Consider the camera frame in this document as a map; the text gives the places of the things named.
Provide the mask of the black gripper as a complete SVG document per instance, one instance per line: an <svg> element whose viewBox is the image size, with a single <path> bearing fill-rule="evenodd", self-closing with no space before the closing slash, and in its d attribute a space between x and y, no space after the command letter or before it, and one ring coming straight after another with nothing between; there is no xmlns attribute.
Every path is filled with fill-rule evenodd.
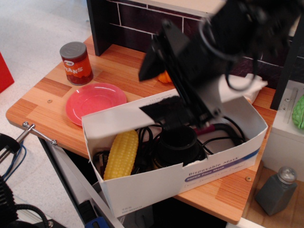
<svg viewBox="0 0 304 228"><path fill-rule="evenodd" d="M237 59L236 53L219 48L210 24L199 23L197 33L188 38L170 20L164 20L138 76L139 81L145 81L167 71L178 96L158 102L152 110L153 120L172 130L184 125L202 127L222 117L219 81Z"/></svg>

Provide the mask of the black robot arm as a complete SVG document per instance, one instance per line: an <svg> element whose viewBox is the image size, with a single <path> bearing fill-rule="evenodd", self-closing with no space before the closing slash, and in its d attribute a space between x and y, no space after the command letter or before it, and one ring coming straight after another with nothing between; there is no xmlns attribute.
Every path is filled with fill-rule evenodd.
<svg viewBox="0 0 304 228"><path fill-rule="evenodd" d="M289 31L303 11L301 0L228 0L214 16L198 23L191 38L163 20L139 80L167 72L178 95L143 106L142 111L167 130L184 124L203 127L222 117L221 76L228 78L245 55L253 58L257 69L263 53L276 54L287 45Z"/></svg>

